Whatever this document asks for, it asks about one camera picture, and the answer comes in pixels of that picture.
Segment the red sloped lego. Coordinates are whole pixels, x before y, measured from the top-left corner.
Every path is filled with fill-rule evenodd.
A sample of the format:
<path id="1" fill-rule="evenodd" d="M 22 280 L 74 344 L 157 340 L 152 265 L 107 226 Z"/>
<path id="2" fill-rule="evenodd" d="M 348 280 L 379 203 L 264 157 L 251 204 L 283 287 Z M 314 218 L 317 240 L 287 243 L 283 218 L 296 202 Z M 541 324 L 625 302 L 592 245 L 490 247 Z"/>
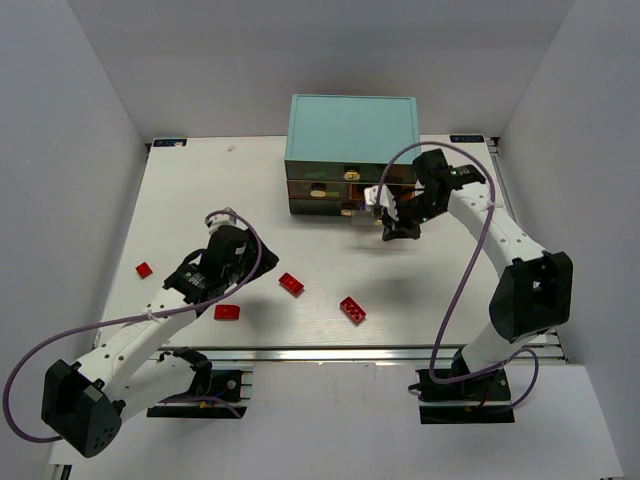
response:
<path id="1" fill-rule="evenodd" d="M 240 307 L 233 304 L 217 304 L 213 318 L 217 321 L 237 321 L 240 318 Z"/>

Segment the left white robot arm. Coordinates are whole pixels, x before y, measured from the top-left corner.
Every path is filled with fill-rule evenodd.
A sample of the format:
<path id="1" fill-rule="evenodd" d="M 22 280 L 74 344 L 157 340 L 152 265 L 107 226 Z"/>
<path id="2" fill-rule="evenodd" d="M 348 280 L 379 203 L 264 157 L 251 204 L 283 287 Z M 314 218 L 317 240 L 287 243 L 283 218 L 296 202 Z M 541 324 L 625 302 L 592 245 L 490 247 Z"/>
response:
<path id="1" fill-rule="evenodd" d="M 145 362 L 161 345 L 193 323 L 207 303 L 232 287 L 273 270 L 276 254 L 250 230 L 216 228 L 206 248 L 185 257 L 147 306 L 140 322 L 127 322 L 105 343 L 45 374 L 42 420 L 85 458 L 114 440 L 122 424 L 168 398 L 205 396 L 212 364 L 182 347 L 153 367 Z"/>

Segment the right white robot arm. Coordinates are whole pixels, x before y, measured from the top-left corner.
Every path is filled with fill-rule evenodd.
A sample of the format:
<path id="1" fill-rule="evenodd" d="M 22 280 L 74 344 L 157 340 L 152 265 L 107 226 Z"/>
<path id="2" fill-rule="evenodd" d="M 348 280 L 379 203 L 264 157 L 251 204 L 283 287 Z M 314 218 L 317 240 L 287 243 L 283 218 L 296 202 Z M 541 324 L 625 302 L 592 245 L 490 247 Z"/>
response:
<path id="1" fill-rule="evenodd" d="M 490 300 L 489 322 L 462 347 L 448 378 L 452 384 L 503 368 L 532 338 L 566 323 L 570 316 L 573 262 L 564 252 L 552 253 L 534 241 L 499 204 L 489 171 L 473 155 L 468 164 L 450 165 L 444 155 L 462 150 L 451 144 L 423 142 L 425 152 L 413 161 L 413 196 L 395 196 L 385 182 L 365 191 L 368 209 L 384 226 L 383 240 L 417 239 L 422 224 L 445 213 L 474 237 L 476 246 L 456 287 L 433 346 L 438 348 L 480 255 L 486 255 L 498 276 Z"/>

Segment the right blue label sticker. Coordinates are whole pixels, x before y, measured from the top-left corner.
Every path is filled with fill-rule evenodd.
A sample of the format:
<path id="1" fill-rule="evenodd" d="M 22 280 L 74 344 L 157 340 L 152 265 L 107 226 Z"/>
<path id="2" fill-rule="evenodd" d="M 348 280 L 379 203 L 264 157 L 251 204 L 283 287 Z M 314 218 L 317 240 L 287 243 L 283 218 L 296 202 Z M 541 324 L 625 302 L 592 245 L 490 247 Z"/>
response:
<path id="1" fill-rule="evenodd" d="M 450 135 L 449 140 L 452 143 L 484 143 L 485 139 L 483 135 Z"/>

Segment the blue label sticker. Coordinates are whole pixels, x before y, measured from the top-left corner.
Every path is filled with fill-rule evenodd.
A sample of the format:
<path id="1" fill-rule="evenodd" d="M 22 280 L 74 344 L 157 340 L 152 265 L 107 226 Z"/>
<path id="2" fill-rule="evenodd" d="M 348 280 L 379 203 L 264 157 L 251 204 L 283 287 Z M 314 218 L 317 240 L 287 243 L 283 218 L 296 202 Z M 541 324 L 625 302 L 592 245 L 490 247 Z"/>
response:
<path id="1" fill-rule="evenodd" d="M 485 139 L 483 135 L 450 135 L 449 140 L 452 143 L 484 143 Z"/>
<path id="2" fill-rule="evenodd" d="M 152 143 L 153 148 L 174 148 L 184 147 L 187 144 L 186 139 L 155 139 Z"/>

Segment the small red lego left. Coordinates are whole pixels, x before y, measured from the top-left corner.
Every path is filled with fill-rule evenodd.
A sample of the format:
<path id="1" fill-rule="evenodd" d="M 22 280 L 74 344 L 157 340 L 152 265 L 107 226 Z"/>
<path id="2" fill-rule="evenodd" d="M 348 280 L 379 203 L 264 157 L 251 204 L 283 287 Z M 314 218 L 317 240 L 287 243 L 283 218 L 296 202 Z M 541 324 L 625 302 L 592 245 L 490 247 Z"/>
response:
<path id="1" fill-rule="evenodd" d="M 153 274 L 152 268 L 146 262 L 137 265 L 135 270 L 141 279 L 145 279 Z"/>

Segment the teal drawer cabinet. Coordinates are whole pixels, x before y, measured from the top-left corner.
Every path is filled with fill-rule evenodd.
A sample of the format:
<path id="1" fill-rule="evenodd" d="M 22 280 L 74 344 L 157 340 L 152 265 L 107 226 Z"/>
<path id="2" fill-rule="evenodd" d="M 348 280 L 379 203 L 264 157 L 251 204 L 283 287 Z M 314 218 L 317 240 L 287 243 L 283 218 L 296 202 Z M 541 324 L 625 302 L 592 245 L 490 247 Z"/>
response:
<path id="1" fill-rule="evenodd" d="M 413 97 L 295 94 L 284 165 L 293 215 L 351 216 L 352 184 L 378 184 L 420 141 Z"/>

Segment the left blue label sticker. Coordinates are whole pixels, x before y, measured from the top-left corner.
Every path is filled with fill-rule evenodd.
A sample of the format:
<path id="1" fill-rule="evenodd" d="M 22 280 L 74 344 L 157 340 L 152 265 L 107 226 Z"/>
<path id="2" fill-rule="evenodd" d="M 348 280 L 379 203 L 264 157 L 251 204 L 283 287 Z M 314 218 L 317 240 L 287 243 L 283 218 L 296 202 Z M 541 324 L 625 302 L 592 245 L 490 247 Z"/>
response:
<path id="1" fill-rule="evenodd" d="M 186 139 L 155 139 L 152 143 L 153 148 L 174 148 L 184 147 L 187 144 Z"/>

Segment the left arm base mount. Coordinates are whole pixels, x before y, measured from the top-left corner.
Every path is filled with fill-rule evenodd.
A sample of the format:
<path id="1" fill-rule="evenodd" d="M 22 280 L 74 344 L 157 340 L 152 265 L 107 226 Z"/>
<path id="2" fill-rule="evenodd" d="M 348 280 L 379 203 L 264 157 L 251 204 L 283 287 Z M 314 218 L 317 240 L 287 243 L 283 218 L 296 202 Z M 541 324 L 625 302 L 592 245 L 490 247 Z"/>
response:
<path id="1" fill-rule="evenodd" d="M 253 369 L 248 365 L 214 364 L 206 389 L 188 400 L 174 395 L 169 403 L 158 403 L 146 410 L 147 418 L 163 419 L 230 419 L 244 417 L 252 395 Z"/>

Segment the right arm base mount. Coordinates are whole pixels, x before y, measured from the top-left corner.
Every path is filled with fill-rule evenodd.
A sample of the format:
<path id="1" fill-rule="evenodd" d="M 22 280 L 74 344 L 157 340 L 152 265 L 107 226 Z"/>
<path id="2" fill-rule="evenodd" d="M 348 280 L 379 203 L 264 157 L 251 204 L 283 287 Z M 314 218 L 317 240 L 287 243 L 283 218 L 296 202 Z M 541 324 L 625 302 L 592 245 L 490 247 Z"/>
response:
<path id="1" fill-rule="evenodd" d="M 513 424 L 511 390 L 504 370 L 455 384 L 437 384 L 417 370 L 408 391 L 418 397 L 423 425 Z"/>

